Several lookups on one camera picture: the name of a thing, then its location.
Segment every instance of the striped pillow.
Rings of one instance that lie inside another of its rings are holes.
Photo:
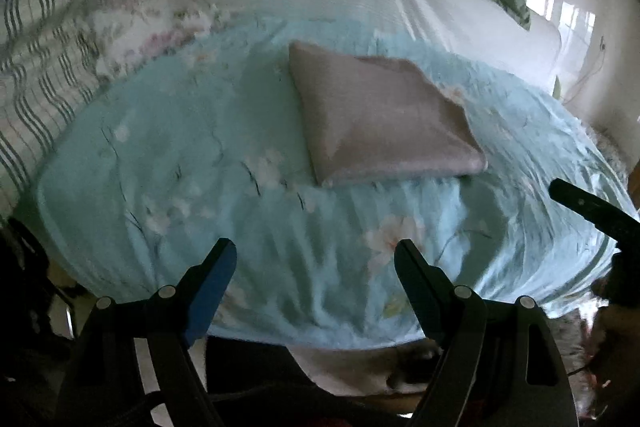
[[[107,0],[2,0],[0,217],[8,217],[58,136],[100,87],[78,19]]]

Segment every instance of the folded pink towel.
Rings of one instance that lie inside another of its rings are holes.
[[[414,63],[341,55],[294,41],[289,68],[319,184],[486,169],[462,107],[447,100]]]

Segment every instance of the wall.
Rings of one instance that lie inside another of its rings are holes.
[[[640,2],[638,0],[555,0],[595,14],[586,60],[577,78],[562,79],[569,109],[607,130],[623,153],[640,158]]]

